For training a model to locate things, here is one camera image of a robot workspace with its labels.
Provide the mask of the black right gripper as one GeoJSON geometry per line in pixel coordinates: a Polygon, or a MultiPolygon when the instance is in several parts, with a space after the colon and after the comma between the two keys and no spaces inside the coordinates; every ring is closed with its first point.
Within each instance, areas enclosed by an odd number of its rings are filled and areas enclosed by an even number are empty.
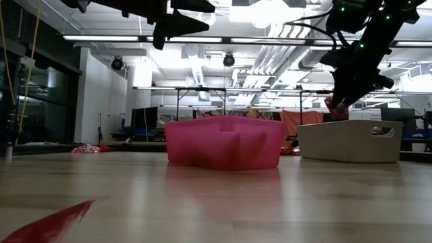
{"type": "Polygon", "coordinates": [[[381,75],[373,63],[356,57],[354,47],[332,49],[319,62],[334,68],[331,71],[334,87],[330,106],[338,106],[342,102],[349,107],[369,92],[391,89],[394,85],[394,81],[381,75]]]}

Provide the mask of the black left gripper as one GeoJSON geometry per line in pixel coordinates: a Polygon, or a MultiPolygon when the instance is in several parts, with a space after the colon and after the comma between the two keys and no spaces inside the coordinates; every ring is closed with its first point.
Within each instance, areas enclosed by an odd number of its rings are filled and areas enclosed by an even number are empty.
{"type": "Polygon", "coordinates": [[[185,34],[208,31],[210,26],[204,22],[182,15],[176,9],[214,13],[215,6],[207,0],[171,0],[175,9],[167,14],[167,2],[162,0],[94,0],[95,3],[121,11],[123,17],[134,14],[146,18],[148,24],[156,23],[153,31],[153,46],[162,50],[165,41],[185,34]]]}

